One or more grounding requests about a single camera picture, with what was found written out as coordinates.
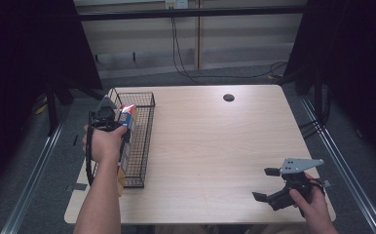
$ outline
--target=gray floor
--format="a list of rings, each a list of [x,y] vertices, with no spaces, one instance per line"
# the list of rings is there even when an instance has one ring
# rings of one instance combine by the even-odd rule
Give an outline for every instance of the gray floor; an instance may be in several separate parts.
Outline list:
[[[122,78],[103,79],[105,91],[117,86],[179,86],[179,85],[245,85],[271,84],[266,75],[253,78],[239,76],[255,76],[270,69],[269,65],[238,68],[220,68],[204,71],[190,71],[192,76],[211,77],[195,78],[196,82],[176,72],[139,75]],[[294,92],[293,84],[283,86],[284,93],[298,124],[310,121],[300,97]],[[83,162],[81,150],[82,126],[87,122],[89,110],[95,109],[97,101],[73,91],[74,103],[68,109],[66,121],[53,150],[49,162],[44,169],[40,183],[34,191],[19,233],[69,233],[73,226],[64,222],[64,211],[71,193],[65,191],[69,184],[76,181]],[[348,118],[338,104],[332,102],[327,128],[336,144],[345,156],[364,191],[376,207],[376,153],[373,146],[356,135],[356,125]],[[0,179],[0,231],[18,200],[41,150],[47,140],[48,117],[46,113],[32,115],[24,128],[24,136],[19,150],[7,171]],[[318,135],[306,139],[306,144],[313,158],[322,158],[325,165],[319,167],[320,176],[329,179],[332,186],[327,188],[331,203],[337,213],[335,225],[340,233],[372,233],[362,210],[348,189],[329,152]]]

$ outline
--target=white wall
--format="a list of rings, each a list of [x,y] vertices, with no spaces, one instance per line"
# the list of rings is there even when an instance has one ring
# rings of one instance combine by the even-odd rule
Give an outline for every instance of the white wall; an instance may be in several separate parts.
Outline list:
[[[165,1],[139,0],[139,3],[95,5],[96,1],[118,0],[76,0],[78,12],[142,11],[165,8]],[[305,5],[306,2],[307,0],[190,0],[189,8],[290,6]],[[190,50],[194,54],[194,61],[190,62],[202,68],[211,62],[203,53],[227,51],[226,49],[234,49],[234,51],[239,49],[244,52],[244,48],[292,44],[300,20],[301,14],[294,14],[181,18],[175,19],[175,22],[180,48]],[[95,55],[132,52],[171,53],[172,51],[170,19],[84,21],[83,26]],[[235,60],[234,55],[227,58]],[[233,62],[229,59],[221,62]]]

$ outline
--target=black curtain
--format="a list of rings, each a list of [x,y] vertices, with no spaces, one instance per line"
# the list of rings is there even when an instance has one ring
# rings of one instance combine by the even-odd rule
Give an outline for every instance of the black curtain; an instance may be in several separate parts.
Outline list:
[[[49,80],[101,89],[82,24],[43,19],[76,14],[73,1],[0,0],[0,175]]]
[[[297,93],[304,95],[320,71],[333,99],[376,148],[376,1],[308,4],[330,8],[303,16],[284,75],[310,67],[294,77]]]

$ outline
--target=wooden table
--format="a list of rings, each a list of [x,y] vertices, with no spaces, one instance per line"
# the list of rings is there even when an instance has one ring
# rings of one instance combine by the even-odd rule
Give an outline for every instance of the wooden table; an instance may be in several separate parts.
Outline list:
[[[251,192],[281,190],[284,158],[311,158],[279,86],[120,88],[153,92],[156,101],[145,188],[120,198],[125,224],[303,222],[298,209],[274,212]],[[223,99],[232,94],[234,101]],[[319,176],[316,169],[307,171]],[[88,183],[85,166],[79,183]],[[75,223],[86,191],[75,190],[65,213]],[[328,200],[332,219],[335,212]]]

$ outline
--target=metal bracket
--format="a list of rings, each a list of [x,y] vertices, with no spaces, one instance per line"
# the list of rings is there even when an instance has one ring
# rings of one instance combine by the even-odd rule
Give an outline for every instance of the metal bracket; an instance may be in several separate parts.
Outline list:
[[[85,191],[88,185],[86,183],[75,183],[67,185],[64,191],[73,192],[73,190]]]
[[[286,158],[280,168],[281,174],[297,174],[324,164],[322,159]]]
[[[103,97],[103,100],[100,102],[99,106],[96,109],[96,113],[102,109],[103,107],[110,107],[112,109],[116,109],[116,104],[111,100],[111,98],[108,95],[105,95]]]
[[[333,186],[334,184],[330,180],[325,180],[323,183],[324,188]]]

